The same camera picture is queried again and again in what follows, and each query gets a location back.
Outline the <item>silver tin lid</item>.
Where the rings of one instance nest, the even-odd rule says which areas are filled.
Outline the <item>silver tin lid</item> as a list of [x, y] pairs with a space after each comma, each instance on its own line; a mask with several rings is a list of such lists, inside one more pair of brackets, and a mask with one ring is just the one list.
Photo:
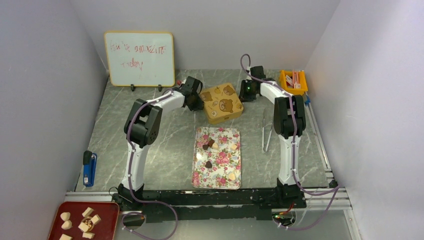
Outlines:
[[243, 113], [244, 106], [235, 87], [229, 82], [203, 89], [200, 97], [204, 103], [206, 116], [211, 120], [237, 118]]

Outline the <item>gold chocolate tin box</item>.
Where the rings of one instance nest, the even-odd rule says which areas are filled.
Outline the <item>gold chocolate tin box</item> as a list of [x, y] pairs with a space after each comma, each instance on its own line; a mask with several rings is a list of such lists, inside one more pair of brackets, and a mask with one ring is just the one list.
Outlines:
[[217, 125], [228, 120], [239, 118], [243, 113], [243, 109], [236, 109], [233, 112], [224, 112], [220, 109], [206, 107], [204, 113], [209, 124]]

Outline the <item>metal tongs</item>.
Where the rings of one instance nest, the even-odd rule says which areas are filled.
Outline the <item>metal tongs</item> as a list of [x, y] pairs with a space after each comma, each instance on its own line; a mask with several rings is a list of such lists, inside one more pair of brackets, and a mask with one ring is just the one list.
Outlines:
[[262, 130], [261, 130], [261, 133], [262, 133], [262, 141], [261, 141], [262, 149], [261, 149], [261, 151], [262, 151], [262, 153], [266, 153], [269, 149], [271, 136], [272, 136], [273, 128], [274, 128], [273, 123], [271, 122], [270, 129], [269, 130], [266, 129], [266, 127], [267, 127], [267, 117], [268, 117], [268, 111], [265, 108], [263, 110], [263, 113], [262, 113]]

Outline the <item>floral rectangular tray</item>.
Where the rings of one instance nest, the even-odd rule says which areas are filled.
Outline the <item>floral rectangular tray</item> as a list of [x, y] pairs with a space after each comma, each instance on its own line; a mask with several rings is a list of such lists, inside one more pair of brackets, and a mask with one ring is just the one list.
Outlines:
[[[203, 150], [203, 145], [207, 145], [211, 139], [219, 145], [219, 149], [209, 147], [208, 150]], [[231, 150], [233, 144], [237, 145], [235, 151]], [[212, 168], [205, 167], [207, 161], [211, 161]], [[194, 188], [238, 190], [242, 185], [241, 168], [241, 135], [238, 129], [224, 127], [196, 129], [191, 177]], [[235, 174], [234, 181], [228, 179], [230, 173]]]

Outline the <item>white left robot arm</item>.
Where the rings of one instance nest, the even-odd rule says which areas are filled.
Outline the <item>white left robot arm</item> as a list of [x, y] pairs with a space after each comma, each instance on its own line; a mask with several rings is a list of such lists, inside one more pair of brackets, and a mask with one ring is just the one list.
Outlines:
[[159, 135], [162, 117], [184, 107], [192, 112], [202, 110], [202, 89], [200, 80], [188, 76], [179, 86], [165, 90], [159, 97], [136, 99], [133, 103], [123, 129], [128, 147], [126, 168], [117, 187], [117, 197], [130, 210], [142, 206], [147, 154]]

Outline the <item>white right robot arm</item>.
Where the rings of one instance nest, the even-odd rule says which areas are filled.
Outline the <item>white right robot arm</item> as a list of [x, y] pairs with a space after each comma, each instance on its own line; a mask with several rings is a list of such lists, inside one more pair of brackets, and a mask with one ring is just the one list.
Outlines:
[[280, 207], [288, 207], [294, 200], [302, 199], [298, 180], [298, 151], [301, 136], [306, 128], [306, 114], [301, 95], [285, 91], [274, 80], [252, 75], [263, 69], [242, 67], [248, 79], [241, 81], [239, 98], [242, 102], [251, 102], [257, 95], [273, 103], [272, 125], [280, 145], [280, 166], [277, 177], [275, 202]]

